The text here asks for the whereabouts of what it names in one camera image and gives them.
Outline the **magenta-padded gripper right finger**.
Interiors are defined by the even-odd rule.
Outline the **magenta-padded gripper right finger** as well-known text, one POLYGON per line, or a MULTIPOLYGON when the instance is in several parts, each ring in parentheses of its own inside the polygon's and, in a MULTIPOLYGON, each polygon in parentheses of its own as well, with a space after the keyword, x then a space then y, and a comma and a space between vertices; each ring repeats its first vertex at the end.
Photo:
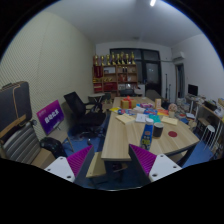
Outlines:
POLYGON ((165 154, 155 155, 133 144, 129 145, 129 155, 142 186, 181 170, 181 167, 165 154))

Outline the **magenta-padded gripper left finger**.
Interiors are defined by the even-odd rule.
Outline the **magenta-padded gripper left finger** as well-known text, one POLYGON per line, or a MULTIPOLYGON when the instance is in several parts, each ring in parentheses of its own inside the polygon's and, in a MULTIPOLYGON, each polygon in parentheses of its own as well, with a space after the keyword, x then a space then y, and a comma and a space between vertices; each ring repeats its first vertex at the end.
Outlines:
POLYGON ((45 168, 45 171, 76 185, 83 186, 93 157, 94 147, 90 145, 68 157, 58 157, 45 168))

